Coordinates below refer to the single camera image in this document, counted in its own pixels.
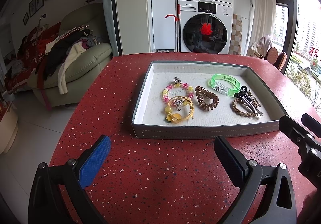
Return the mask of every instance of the screw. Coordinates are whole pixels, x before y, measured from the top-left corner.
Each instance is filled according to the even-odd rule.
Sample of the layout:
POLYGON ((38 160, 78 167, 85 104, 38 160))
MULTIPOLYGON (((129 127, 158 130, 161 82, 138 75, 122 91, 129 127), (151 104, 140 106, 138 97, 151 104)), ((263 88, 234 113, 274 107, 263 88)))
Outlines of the screw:
POLYGON ((280 166, 281 169, 284 169, 284 170, 286 169, 286 165, 284 163, 280 163, 279 166, 280 166))
POLYGON ((257 165, 257 161, 256 160, 249 160, 248 164, 250 164, 251 166, 256 166, 257 165))
POLYGON ((68 163, 69 166, 73 166, 73 165, 76 164, 76 160, 75 160, 75 159, 69 159, 69 160, 67 161, 67 163, 68 163))
POLYGON ((39 169, 43 169, 46 166, 46 163, 42 162, 38 165, 39 169))

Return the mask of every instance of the beaded bracelet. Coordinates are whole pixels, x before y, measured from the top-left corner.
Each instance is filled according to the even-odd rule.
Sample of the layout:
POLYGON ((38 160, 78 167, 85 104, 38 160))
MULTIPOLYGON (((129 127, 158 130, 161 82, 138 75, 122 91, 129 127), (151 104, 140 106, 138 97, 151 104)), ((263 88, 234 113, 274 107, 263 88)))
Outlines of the beaded bracelet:
POLYGON ((179 123, 181 121, 188 120, 191 117, 192 117, 192 119, 194 119, 194 117, 193 117, 194 104, 188 97, 174 96, 171 99, 169 99, 168 104, 165 107, 165 113, 167 114, 165 120, 169 123, 179 123), (179 113, 174 113, 174 114, 172 113, 173 109, 171 107, 171 104, 178 101, 178 100, 185 100, 191 108, 191 110, 189 111, 189 114, 185 118, 182 118, 182 116, 179 113))
POLYGON ((193 87, 190 86, 188 83, 182 83, 177 77, 175 77, 174 83, 166 86, 166 88, 163 90, 162 97, 163 97, 164 102, 167 103, 170 100, 170 98, 168 97, 168 91, 173 88, 176 88, 176 87, 184 88, 186 93, 188 93, 187 97, 189 97, 190 99, 193 98, 193 96, 194 96, 193 87))

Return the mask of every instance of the window frame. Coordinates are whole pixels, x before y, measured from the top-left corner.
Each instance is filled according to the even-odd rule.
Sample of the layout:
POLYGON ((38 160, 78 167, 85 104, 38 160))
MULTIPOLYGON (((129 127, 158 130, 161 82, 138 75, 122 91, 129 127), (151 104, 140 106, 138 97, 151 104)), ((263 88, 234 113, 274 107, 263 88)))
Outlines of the window frame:
POLYGON ((276 0, 276 4, 288 8, 288 24, 283 45, 283 51, 286 52, 287 59, 281 70, 281 72, 285 74, 290 63, 296 39, 298 25, 298 0, 276 0))

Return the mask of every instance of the floor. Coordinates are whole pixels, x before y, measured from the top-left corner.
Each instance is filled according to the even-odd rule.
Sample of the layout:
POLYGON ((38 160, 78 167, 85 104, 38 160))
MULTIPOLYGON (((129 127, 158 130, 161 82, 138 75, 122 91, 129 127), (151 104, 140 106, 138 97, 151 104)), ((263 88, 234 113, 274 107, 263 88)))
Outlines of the floor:
POLYGON ((15 95, 17 137, 0 155, 0 192, 21 224, 27 224, 30 190, 37 166, 49 163, 76 104, 47 111, 32 91, 15 95))

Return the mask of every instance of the green led bracelet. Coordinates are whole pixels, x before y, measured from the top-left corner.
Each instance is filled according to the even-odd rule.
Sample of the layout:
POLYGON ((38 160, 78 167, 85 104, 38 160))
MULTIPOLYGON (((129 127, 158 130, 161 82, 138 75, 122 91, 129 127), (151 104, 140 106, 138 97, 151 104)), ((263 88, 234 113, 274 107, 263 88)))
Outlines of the green led bracelet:
POLYGON ((222 94, 225 94, 227 96, 233 96, 234 94, 240 91, 241 85, 238 82, 238 80, 236 80, 232 76, 216 74, 213 75, 211 79, 211 87, 222 94), (226 82, 229 82, 234 86, 234 88, 228 88, 226 85, 216 82, 216 80, 224 80, 226 82))

